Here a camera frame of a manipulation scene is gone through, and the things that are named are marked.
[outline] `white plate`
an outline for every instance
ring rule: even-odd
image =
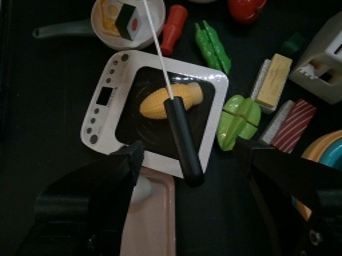
[[[137,34],[137,38],[134,41],[127,40],[122,37],[115,37],[106,35],[102,32],[102,15],[100,15],[100,4],[99,0],[95,2],[92,12],[91,12],[91,23],[94,31],[103,41],[103,43],[112,48],[114,50],[123,51],[130,49],[143,49],[154,42],[153,32],[150,28],[150,23],[147,19],[146,9],[143,1],[141,0],[126,0],[123,3],[131,4],[137,7],[138,13],[142,19],[142,27]],[[154,29],[157,35],[162,33],[165,19],[166,19],[166,7],[163,0],[147,0]]]

